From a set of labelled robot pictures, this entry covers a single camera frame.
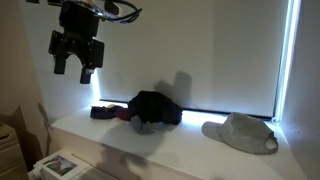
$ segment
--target roller blind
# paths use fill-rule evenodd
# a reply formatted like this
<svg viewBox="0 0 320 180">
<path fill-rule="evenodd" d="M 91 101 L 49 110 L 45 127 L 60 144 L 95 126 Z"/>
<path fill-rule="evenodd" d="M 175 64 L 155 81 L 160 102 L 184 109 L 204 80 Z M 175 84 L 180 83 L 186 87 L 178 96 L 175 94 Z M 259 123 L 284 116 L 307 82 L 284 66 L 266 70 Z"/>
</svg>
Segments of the roller blind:
<svg viewBox="0 0 320 180">
<path fill-rule="evenodd" d="M 101 23 L 101 98 L 159 91 L 185 108 L 272 116 L 287 0 L 136 0 L 133 24 Z"/>
</svg>

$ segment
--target baseball cap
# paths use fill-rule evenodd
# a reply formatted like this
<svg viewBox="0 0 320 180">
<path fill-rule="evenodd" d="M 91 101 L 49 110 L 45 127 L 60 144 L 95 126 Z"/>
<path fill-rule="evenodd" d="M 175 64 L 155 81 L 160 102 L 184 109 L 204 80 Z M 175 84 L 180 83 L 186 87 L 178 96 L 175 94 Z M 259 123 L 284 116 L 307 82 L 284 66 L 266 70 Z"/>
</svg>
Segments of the baseball cap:
<svg viewBox="0 0 320 180">
<path fill-rule="evenodd" d="M 273 154 L 278 151 L 274 132 L 261 120 L 241 113 L 231 113 L 223 124 L 205 122 L 202 133 L 251 154 Z"/>
</svg>

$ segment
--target black cloth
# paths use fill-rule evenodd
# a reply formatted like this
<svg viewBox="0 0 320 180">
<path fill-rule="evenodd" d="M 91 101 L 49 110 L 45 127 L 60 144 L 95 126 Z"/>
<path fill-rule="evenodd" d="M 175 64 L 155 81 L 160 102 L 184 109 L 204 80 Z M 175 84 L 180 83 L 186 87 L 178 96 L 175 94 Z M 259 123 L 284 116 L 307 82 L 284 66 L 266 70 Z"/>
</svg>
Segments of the black cloth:
<svg viewBox="0 0 320 180">
<path fill-rule="evenodd" d="M 164 122 L 178 125 L 183 109 L 165 95 L 154 91 L 140 91 L 128 103 L 130 116 L 138 115 L 143 123 Z"/>
<path fill-rule="evenodd" d="M 93 119 L 113 119 L 116 117 L 115 112 L 119 109 L 123 109 L 123 107 L 117 105 L 111 107 L 92 106 L 90 117 Z"/>
</svg>

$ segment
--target white shelf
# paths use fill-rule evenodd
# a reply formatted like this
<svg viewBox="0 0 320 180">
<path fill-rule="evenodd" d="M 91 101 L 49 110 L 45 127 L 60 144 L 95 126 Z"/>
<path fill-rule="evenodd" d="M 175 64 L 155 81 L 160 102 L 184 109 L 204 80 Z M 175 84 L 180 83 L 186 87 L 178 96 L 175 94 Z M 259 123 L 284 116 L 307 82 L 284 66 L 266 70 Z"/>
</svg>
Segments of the white shelf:
<svg viewBox="0 0 320 180">
<path fill-rule="evenodd" d="M 153 134 L 139 135 L 125 122 L 94 120 L 90 107 L 56 120 L 52 126 L 203 179 L 306 179 L 291 153 L 280 127 L 268 124 L 278 138 L 272 155 L 252 155 L 205 137 L 207 120 L 223 122 L 217 115 L 184 112 L 178 126 L 160 126 Z"/>
</svg>

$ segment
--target cap brim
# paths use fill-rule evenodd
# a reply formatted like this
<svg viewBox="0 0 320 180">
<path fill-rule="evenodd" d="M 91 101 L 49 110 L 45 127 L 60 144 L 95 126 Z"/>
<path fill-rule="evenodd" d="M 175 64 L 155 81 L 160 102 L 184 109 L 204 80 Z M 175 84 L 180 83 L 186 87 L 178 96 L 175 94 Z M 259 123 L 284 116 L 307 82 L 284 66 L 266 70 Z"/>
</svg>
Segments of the cap brim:
<svg viewBox="0 0 320 180">
<path fill-rule="evenodd" d="M 208 138 L 221 141 L 220 135 L 219 135 L 219 128 L 221 127 L 221 124 L 219 123 L 214 123 L 214 122 L 205 122 L 202 125 L 202 133 L 207 136 Z"/>
</svg>

